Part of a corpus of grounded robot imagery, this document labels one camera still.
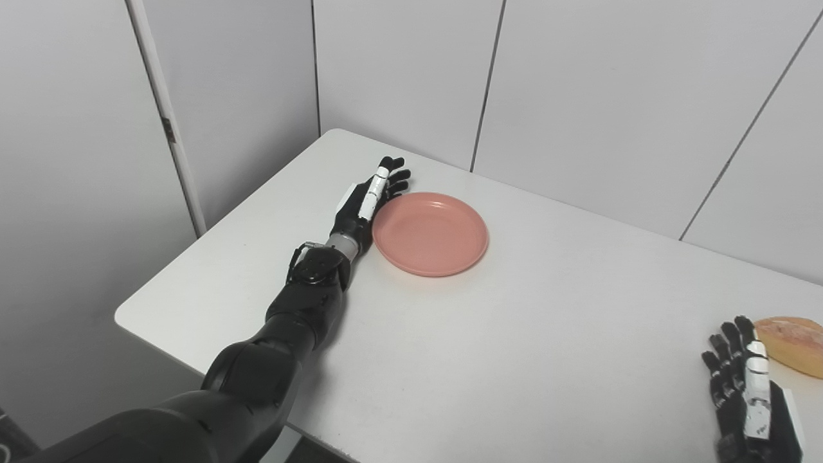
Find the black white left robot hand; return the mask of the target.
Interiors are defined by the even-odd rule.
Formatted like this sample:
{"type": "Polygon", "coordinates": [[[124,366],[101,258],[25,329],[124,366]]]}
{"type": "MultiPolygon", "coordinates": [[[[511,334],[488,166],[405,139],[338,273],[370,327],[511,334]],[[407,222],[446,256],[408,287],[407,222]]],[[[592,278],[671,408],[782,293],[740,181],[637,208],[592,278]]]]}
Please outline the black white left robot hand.
{"type": "Polygon", "coordinates": [[[335,216],[328,247],[340,250],[350,260],[367,252],[379,209],[408,190],[411,171],[404,165],[404,158],[385,156],[376,173],[349,188],[335,216]]]}

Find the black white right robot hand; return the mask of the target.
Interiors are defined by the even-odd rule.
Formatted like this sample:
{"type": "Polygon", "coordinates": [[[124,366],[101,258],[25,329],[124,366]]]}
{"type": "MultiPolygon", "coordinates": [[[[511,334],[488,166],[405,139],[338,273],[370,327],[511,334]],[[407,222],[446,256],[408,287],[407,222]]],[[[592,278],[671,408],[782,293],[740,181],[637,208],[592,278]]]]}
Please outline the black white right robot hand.
{"type": "Polygon", "coordinates": [[[701,358],[709,371],[719,462],[801,462],[793,398],[770,377],[770,360],[746,316],[722,323],[701,358]]]}

